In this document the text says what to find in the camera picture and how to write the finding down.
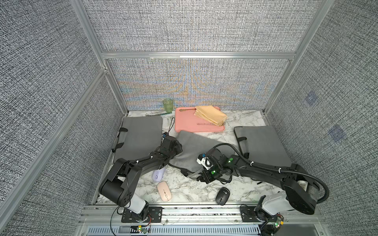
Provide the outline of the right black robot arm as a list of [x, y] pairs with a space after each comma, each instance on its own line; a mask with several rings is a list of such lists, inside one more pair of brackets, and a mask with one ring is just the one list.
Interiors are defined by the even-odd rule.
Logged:
[[281, 189], [279, 193], [262, 196], [254, 209], [255, 217], [266, 222], [282, 211], [296, 210], [312, 215], [318, 203], [320, 183], [306, 173], [290, 167], [276, 167], [255, 163], [241, 155], [226, 156], [217, 148], [212, 148], [197, 158], [203, 171], [198, 181], [230, 183], [232, 177], [248, 177]]

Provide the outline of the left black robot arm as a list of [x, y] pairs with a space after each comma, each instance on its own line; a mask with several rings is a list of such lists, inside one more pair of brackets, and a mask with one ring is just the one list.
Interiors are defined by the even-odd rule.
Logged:
[[137, 220], [148, 216], [149, 204], [135, 194], [138, 181], [144, 174], [164, 168], [171, 159], [183, 151], [179, 141], [166, 136], [162, 144], [148, 157], [139, 160], [118, 159], [100, 184], [99, 193], [132, 212]]

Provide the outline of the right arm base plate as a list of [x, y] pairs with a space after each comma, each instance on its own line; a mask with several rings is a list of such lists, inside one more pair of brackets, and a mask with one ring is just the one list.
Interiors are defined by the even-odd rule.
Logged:
[[242, 204], [239, 207], [239, 210], [243, 223], [259, 222], [259, 220], [256, 218], [255, 206], [248, 206], [246, 204]]

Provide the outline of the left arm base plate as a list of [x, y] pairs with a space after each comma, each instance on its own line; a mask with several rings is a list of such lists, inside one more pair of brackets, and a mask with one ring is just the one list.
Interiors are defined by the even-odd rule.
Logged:
[[121, 222], [122, 223], [142, 223], [147, 224], [151, 223], [161, 223], [162, 219], [162, 207], [149, 207], [148, 212], [143, 215], [136, 214], [129, 209], [124, 209], [122, 214]]

